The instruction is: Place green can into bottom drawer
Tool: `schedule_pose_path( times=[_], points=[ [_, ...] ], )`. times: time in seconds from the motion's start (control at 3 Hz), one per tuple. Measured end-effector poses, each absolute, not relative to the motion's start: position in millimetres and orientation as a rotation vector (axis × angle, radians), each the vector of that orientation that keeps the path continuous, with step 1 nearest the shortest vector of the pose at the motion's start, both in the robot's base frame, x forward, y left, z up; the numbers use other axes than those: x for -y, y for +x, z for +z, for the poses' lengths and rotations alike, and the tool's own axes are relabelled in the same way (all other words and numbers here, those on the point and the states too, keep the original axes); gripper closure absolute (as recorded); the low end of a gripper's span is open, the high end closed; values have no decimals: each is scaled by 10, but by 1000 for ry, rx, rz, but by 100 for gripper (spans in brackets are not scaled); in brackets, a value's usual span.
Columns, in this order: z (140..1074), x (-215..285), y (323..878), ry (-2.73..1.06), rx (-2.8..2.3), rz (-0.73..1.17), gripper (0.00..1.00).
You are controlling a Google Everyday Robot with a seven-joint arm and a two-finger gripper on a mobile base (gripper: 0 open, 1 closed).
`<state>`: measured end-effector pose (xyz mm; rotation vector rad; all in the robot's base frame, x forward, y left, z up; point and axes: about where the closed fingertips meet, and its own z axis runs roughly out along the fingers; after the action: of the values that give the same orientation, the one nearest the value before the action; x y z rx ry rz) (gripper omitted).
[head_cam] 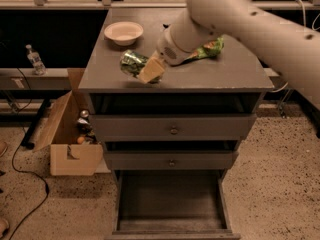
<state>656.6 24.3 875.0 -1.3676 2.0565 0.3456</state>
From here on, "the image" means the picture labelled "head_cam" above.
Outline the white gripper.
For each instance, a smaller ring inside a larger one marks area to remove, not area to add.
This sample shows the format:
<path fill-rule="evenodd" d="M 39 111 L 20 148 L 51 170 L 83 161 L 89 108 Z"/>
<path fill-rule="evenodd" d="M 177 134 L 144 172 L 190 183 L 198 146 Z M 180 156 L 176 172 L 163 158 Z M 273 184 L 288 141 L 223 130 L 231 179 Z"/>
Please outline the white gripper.
<path fill-rule="evenodd" d="M 157 41 L 156 51 L 169 65 L 179 65 L 199 46 L 199 34 L 197 26 L 171 24 Z M 143 83 L 158 83 L 164 72 L 163 61 L 151 57 L 138 74 L 138 79 Z"/>

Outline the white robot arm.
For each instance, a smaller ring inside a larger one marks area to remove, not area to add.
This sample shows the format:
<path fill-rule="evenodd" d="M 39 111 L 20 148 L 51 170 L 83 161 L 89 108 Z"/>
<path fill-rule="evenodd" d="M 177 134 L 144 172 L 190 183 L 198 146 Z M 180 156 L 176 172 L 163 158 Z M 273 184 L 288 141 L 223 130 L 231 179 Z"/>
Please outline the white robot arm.
<path fill-rule="evenodd" d="M 164 31 L 138 79 L 152 81 L 167 64 L 181 64 L 223 34 L 241 42 L 320 108 L 320 33 L 265 12 L 251 0 L 186 0 L 186 8 Z"/>

